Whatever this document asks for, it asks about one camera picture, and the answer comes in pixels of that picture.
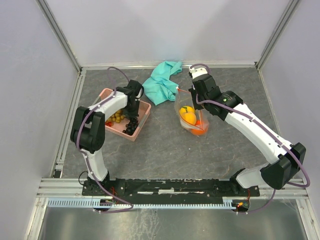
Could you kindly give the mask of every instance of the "gray floor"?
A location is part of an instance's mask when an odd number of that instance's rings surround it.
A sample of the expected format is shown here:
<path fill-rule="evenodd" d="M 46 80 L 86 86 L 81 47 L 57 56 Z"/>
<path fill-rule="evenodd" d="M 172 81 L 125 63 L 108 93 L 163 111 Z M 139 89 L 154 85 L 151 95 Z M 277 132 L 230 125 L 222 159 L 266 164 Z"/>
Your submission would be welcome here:
<path fill-rule="evenodd" d="M 264 204 L 250 200 L 252 208 Z M 137 209 L 98 214 L 88 208 L 48 207 L 41 240 L 306 240 L 295 200 L 236 215 L 219 209 Z"/>
<path fill-rule="evenodd" d="M 125 70 L 129 78 L 143 83 L 151 69 Z M 266 94 L 255 68 L 213 68 L 212 75 L 222 91 L 237 93 L 249 108 L 271 129 L 275 129 Z M 112 71 L 118 86 L 126 84 L 120 73 Z M 191 85 L 188 70 L 171 77 L 181 89 Z M 105 70 L 87 71 L 79 105 L 89 106 L 104 88 L 112 85 Z M 180 126 L 174 102 L 155 106 L 135 142 L 110 132 L 102 147 L 111 178 L 220 178 L 232 176 L 241 168 L 265 163 L 258 149 L 232 126 L 210 116 L 206 136 L 194 136 Z M 81 154 L 71 142 L 66 152 L 63 178 L 77 178 L 86 170 Z"/>

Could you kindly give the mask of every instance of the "towel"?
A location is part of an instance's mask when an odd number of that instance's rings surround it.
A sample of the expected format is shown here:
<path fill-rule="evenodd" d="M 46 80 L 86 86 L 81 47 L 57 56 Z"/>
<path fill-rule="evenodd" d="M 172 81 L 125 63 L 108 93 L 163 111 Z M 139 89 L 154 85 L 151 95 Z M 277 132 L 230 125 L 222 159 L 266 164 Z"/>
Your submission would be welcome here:
<path fill-rule="evenodd" d="M 144 94 L 155 104 L 166 100 L 176 100 L 178 84 L 170 81 L 170 76 L 182 71 L 182 62 L 164 61 L 160 63 L 144 82 Z"/>

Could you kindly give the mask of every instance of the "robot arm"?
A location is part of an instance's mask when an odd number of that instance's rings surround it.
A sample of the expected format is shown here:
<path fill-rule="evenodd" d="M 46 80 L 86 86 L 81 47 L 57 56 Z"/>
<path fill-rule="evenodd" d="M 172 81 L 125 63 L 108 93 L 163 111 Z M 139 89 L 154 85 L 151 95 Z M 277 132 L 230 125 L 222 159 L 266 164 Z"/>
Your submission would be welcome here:
<path fill-rule="evenodd" d="M 232 91 L 221 93 L 215 80 L 208 74 L 207 70 L 201 68 L 191 68 L 189 74 L 192 77 L 193 87 L 189 89 L 192 101 L 196 110 L 205 108 L 213 116 L 218 116 L 245 135 L 264 155 L 268 163 L 250 168 L 242 169 L 236 174 L 236 181 L 241 187 L 247 189 L 255 185 L 267 183 L 274 189 L 281 189 L 300 169 L 294 159 L 282 146 L 286 146 L 303 163 L 306 148 L 297 143 L 283 139 L 260 119 L 258 119 L 243 100 Z M 229 111 L 221 106 L 212 103 L 197 104 L 205 100 L 215 101 L 223 106 L 229 107 L 236 112 Z M 248 119 L 237 113 L 240 111 L 252 117 Z M 255 122 L 259 122 L 269 132 L 276 137 L 282 145 L 275 140 Z"/>
<path fill-rule="evenodd" d="M 98 107 L 89 117 L 80 136 L 80 149 L 88 156 L 88 162 L 95 177 L 99 181 L 109 178 L 108 169 L 103 160 L 101 147 L 105 142 L 105 122 L 119 109 L 123 109 L 123 114 L 126 117 L 138 117 L 140 97 L 144 93 L 143 86 L 134 80 L 130 80 L 126 87 L 117 87 L 116 92 L 112 92 L 110 100 L 107 104 L 103 104 L 102 100 L 90 107 L 78 107 L 74 115 L 70 139 L 72 142 L 77 142 L 80 126 L 90 112 L 90 110 Z"/>

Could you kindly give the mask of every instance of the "clear plastic bag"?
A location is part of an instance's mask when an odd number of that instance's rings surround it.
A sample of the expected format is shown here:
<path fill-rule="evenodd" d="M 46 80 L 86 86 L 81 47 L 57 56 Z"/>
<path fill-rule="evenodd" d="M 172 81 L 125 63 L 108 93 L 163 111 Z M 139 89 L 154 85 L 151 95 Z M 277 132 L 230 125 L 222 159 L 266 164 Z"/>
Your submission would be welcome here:
<path fill-rule="evenodd" d="M 206 110 L 195 110 L 189 91 L 177 87 L 174 108 L 181 126 L 196 136 L 204 135 L 209 128 Z"/>

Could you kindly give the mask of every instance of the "white wall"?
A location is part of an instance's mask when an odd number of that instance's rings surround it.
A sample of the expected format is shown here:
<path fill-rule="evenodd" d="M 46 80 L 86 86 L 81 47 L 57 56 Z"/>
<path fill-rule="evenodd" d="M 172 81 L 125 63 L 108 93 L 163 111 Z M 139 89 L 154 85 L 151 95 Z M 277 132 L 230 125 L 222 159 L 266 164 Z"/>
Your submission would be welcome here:
<path fill-rule="evenodd" d="M 307 189 L 320 221 L 320 1 L 303 0 L 277 42 L 263 78 L 283 136 L 306 146 Z"/>
<path fill-rule="evenodd" d="M 21 240 L 77 73 L 36 1 L 1 1 L 0 29 L 0 239 Z"/>
<path fill-rule="evenodd" d="M 258 61 L 289 0 L 47 0 L 82 66 Z"/>

